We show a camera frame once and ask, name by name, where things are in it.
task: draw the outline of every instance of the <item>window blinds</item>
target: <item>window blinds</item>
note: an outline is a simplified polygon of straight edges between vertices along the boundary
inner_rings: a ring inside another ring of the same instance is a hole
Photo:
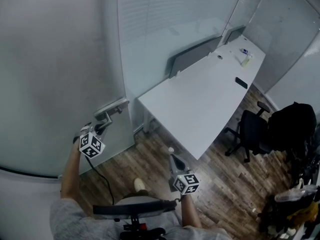
[[[210,18],[223,23],[217,29],[222,33],[237,1],[121,0],[122,40],[129,41],[160,29]]]

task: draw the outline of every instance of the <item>sneaker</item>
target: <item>sneaker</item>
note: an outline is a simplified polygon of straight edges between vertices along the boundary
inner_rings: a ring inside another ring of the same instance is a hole
[[[134,189],[138,193],[140,190],[145,190],[145,184],[140,178],[134,180]]]

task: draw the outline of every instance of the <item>desk leg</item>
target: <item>desk leg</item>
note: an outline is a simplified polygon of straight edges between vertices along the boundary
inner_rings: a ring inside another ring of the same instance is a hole
[[[151,119],[151,114],[149,111],[145,108],[143,111],[143,131],[145,133],[149,132],[149,126],[150,126],[150,119]]]

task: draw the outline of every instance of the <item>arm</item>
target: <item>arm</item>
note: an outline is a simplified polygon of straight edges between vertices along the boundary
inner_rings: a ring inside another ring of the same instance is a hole
[[[79,164],[80,164],[80,139],[73,144],[68,162],[63,171],[61,183],[61,198],[70,198],[75,201],[79,197]]]
[[[202,229],[194,201],[190,194],[184,195],[181,201],[182,226],[192,226]]]

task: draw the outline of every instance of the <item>white desk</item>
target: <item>white desk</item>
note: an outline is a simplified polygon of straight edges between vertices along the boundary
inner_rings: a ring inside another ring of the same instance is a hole
[[[240,49],[253,54],[247,67]],[[139,98],[145,108],[144,130],[149,130],[150,113],[196,159],[207,150],[247,93],[235,82],[255,79],[265,58],[244,36],[220,46],[177,76],[166,79]]]

